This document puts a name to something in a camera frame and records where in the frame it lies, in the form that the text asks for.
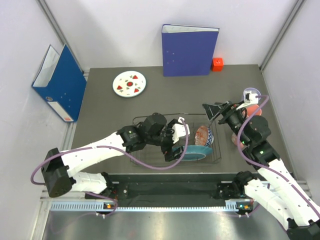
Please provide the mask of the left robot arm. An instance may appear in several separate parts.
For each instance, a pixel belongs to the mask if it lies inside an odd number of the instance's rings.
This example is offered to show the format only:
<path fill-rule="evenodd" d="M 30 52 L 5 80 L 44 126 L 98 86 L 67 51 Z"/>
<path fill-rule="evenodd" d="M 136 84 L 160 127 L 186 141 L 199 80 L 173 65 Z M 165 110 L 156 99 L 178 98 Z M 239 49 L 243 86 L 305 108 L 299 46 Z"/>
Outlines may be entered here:
<path fill-rule="evenodd" d="M 190 133 L 185 119 L 179 117 L 170 122 L 164 115 L 153 113 L 134 125 L 127 125 L 111 135 L 80 148 L 48 151 L 40 168 L 49 197 L 61 197 L 69 192 L 91 192 L 109 198 L 114 191 L 113 183 L 106 172 L 87 173 L 83 170 L 102 161 L 142 150 L 147 145 L 160 147 L 165 161 L 179 163 L 186 147 L 173 149 Z"/>

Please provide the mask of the lavender plastic cup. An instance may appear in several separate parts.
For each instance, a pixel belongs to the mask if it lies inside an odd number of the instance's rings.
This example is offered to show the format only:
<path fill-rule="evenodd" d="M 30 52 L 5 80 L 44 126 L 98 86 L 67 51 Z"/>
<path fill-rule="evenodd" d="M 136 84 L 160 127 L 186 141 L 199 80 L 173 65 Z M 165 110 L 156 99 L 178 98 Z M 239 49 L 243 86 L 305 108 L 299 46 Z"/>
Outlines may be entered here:
<path fill-rule="evenodd" d="M 243 90 L 243 93 L 242 93 L 242 99 L 243 99 L 243 100 L 244 100 L 245 97 L 246 97 L 246 93 L 249 92 L 249 91 L 251 91 L 253 94 L 257 94 L 258 96 L 261 95 L 261 92 L 260 92 L 258 89 L 254 88 L 254 87 L 247 87 L 247 88 L 245 88 L 245 89 Z"/>

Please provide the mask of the pink patterned mug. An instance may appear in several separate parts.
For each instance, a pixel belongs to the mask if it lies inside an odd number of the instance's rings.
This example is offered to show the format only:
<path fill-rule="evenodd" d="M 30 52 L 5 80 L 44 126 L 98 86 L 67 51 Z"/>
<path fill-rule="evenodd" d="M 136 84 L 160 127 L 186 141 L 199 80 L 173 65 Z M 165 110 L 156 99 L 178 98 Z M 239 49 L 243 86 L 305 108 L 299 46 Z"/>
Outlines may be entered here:
<path fill-rule="evenodd" d="M 231 141 L 233 142 L 233 144 L 234 144 L 235 146 L 238 145 L 238 136 L 237 136 L 235 133 L 233 133 L 233 134 L 231 135 Z M 242 148 L 242 147 L 243 147 L 242 141 L 240 140 L 239 143 L 240 143 L 240 147 Z"/>

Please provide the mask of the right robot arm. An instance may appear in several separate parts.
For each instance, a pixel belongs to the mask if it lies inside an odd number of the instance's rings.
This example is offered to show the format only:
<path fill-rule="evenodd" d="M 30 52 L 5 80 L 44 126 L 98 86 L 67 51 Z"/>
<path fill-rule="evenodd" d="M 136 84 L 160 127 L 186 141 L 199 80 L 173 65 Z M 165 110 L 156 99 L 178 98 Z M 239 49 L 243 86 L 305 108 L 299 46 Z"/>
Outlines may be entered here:
<path fill-rule="evenodd" d="M 320 238 L 320 207 L 309 197 L 286 168 L 280 155 L 268 142 L 268 121 L 252 114 L 244 116 L 244 102 L 202 105 L 208 119 L 227 124 L 237 141 L 241 156 L 273 187 L 270 190 L 249 171 L 239 172 L 232 181 L 234 194 L 249 197 L 267 210 L 282 226 L 291 240 Z"/>

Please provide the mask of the pink plastic cup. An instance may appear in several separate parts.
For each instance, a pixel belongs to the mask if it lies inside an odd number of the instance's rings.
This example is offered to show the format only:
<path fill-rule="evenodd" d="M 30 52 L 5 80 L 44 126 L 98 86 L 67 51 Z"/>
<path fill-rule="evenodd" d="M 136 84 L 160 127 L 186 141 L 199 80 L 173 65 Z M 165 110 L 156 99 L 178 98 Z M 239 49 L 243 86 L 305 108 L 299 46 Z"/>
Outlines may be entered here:
<path fill-rule="evenodd" d="M 259 108 L 258 104 L 252 104 L 246 107 L 247 117 L 250 116 L 261 116 L 262 110 Z"/>

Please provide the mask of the watermelon pattern plate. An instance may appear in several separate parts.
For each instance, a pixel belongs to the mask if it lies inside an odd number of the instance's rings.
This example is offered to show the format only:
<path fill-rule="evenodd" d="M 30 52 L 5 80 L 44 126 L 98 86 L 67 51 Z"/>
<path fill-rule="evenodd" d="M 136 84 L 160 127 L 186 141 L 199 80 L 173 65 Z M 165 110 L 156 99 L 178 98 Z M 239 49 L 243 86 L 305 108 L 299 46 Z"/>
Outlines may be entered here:
<path fill-rule="evenodd" d="M 147 86 L 145 76 L 134 70 L 118 74 L 113 82 L 113 91 L 122 98 L 133 98 L 140 95 Z"/>

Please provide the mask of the black wire dish rack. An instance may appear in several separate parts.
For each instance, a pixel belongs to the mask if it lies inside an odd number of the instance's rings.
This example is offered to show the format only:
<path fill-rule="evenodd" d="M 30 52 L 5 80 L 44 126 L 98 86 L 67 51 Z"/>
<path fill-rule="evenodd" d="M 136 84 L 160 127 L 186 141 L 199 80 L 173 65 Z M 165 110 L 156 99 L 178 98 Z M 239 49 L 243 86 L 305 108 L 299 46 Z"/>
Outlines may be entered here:
<path fill-rule="evenodd" d="M 220 162 L 221 150 L 216 122 L 210 122 L 207 115 L 204 113 L 169 113 L 165 114 L 164 116 L 168 122 L 173 119 L 178 119 L 179 117 L 185 119 L 185 122 L 189 125 L 190 129 L 188 145 L 195 145 L 195 134 L 200 126 L 208 127 L 214 136 L 214 141 L 210 145 L 210 148 L 213 149 L 213 153 L 211 155 L 201 160 L 181 161 L 179 163 L 180 166 L 212 165 Z M 154 167 L 167 167 L 174 163 L 174 161 L 166 162 L 160 147 L 155 145 L 147 145 L 144 149 L 133 152 L 131 155 L 136 159 Z"/>

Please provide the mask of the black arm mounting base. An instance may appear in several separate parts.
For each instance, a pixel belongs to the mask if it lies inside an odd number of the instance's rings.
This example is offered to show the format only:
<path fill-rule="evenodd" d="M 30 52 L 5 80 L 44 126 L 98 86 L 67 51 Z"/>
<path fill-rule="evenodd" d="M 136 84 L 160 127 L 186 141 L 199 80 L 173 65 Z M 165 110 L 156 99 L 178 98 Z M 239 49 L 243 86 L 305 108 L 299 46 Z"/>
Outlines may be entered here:
<path fill-rule="evenodd" d="M 246 199 L 241 185 L 258 177 L 248 171 L 239 173 L 133 173 L 110 174 L 113 184 L 103 196 L 122 206 L 154 204 L 182 206 L 188 202 L 214 203 Z"/>

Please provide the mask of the teal plate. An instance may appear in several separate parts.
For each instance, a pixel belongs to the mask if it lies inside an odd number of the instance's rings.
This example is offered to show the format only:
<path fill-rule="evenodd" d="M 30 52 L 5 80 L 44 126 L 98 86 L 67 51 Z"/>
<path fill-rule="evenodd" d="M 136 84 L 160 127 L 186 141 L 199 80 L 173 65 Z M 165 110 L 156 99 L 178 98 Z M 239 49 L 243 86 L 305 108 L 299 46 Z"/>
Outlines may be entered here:
<path fill-rule="evenodd" d="M 188 145 L 182 161 L 198 161 L 213 153 L 213 149 L 203 145 Z"/>

